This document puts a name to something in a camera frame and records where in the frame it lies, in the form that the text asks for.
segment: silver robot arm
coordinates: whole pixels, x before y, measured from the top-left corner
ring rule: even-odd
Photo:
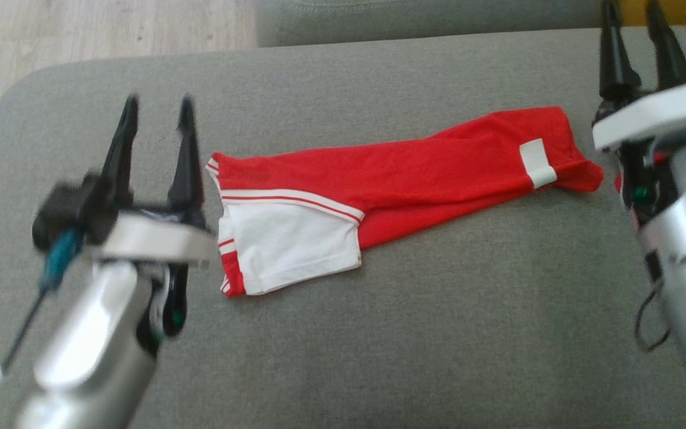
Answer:
[[[593,137],[596,149],[618,156],[619,193],[637,229],[653,283],[646,303],[660,299],[669,326],[661,340],[647,344],[638,316],[638,344],[651,351],[670,333],[686,371],[686,60],[657,2],[650,2],[647,14],[659,75],[658,92],[651,95],[641,92],[640,77],[629,65],[615,4],[604,2],[604,101]]]
[[[60,284],[81,242],[96,248],[88,287],[36,361],[30,391],[11,416],[11,427],[128,426],[155,372],[158,348],[185,323],[190,267],[206,266],[218,254],[201,211],[191,100],[182,103],[182,146],[166,203],[133,202],[129,179],[137,111],[138,101],[130,96],[102,173],[88,173],[81,185],[58,184],[33,224],[33,242],[47,254],[47,281],[40,282],[35,309],[44,291]]]
[[[175,280],[169,263],[204,264],[217,251],[207,231],[121,213],[88,287],[33,367],[33,386],[12,427],[126,427],[168,336],[164,308]],[[148,260],[164,262],[142,262]]]

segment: red stripe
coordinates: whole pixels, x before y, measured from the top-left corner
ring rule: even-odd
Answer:
[[[281,196],[278,196],[278,195],[277,195],[277,196],[267,196],[267,197],[233,197],[233,196],[232,196],[232,197],[226,197],[226,196],[222,196],[221,198],[223,198],[223,199],[238,199],[238,200],[251,200],[251,199],[288,199],[288,200],[291,200],[291,201],[302,201],[302,203],[315,204],[316,206],[324,207],[325,209],[328,209],[329,211],[332,211],[332,212],[335,212],[335,213],[340,213],[341,215],[346,215],[346,216],[351,217],[352,219],[356,220],[356,222],[359,222],[359,221],[360,221],[360,219],[359,219],[358,217],[354,216],[354,215],[351,214],[351,213],[343,212],[342,210],[338,210],[338,209],[333,209],[333,207],[325,206],[325,205],[322,204],[322,203],[317,203],[316,201],[311,201],[311,200],[304,199],[304,198],[297,198],[297,197],[281,197]]]

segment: wooden floor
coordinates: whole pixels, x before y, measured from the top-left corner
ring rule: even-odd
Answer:
[[[255,46],[251,0],[0,0],[0,97],[32,71]]]

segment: sofa cushion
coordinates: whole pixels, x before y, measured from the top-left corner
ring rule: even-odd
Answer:
[[[259,46],[597,27],[600,0],[256,0]]]
[[[645,30],[624,33],[653,87]],[[686,27],[678,36],[686,49]],[[141,96],[139,198],[166,194],[187,92],[203,160],[421,138],[490,111],[559,105],[605,169],[598,192],[537,192],[367,250],[356,271],[257,298],[226,299],[218,263],[192,271],[187,325],[161,349],[132,426],[686,427],[674,348],[645,355],[632,336],[650,286],[616,166],[591,141],[598,39],[548,30],[38,71],[0,101],[0,357],[36,295],[38,204],[55,181],[101,165],[129,92]],[[206,189],[215,226],[217,190]],[[73,267],[36,320],[0,391],[0,427],[87,268]],[[646,328],[663,330],[653,317]]]

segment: cable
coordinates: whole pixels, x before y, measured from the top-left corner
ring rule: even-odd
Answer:
[[[642,335],[642,318],[645,315],[645,310],[650,302],[656,298],[656,295],[660,293],[662,288],[663,279],[656,280],[656,282],[653,284],[653,291],[650,291],[650,295],[648,295],[647,298],[645,298],[645,301],[643,301],[640,305],[640,309],[637,312],[637,320],[634,321],[634,340],[637,342],[637,347],[639,347],[640,350],[645,353],[650,353],[651,351],[660,347],[666,342],[667,339],[669,339],[669,335],[672,333],[671,329],[666,329],[665,333],[653,344],[649,344]]]
[[[17,332],[17,336],[12,342],[7,356],[0,364],[0,378],[4,377],[9,372],[12,367],[12,363],[17,356],[17,352],[23,344],[28,329],[30,329],[33,320],[36,317],[43,304],[44,299],[49,295],[57,291],[60,284],[63,282],[63,277],[65,277],[66,271],[68,271],[68,266],[70,263],[78,256],[81,252],[81,246],[83,242],[83,233],[81,231],[65,231],[57,241],[52,245],[52,249],[44,261],[44,270],[39,279],[39,295],[31,304],[30,310],[23,321],[23,324]]]

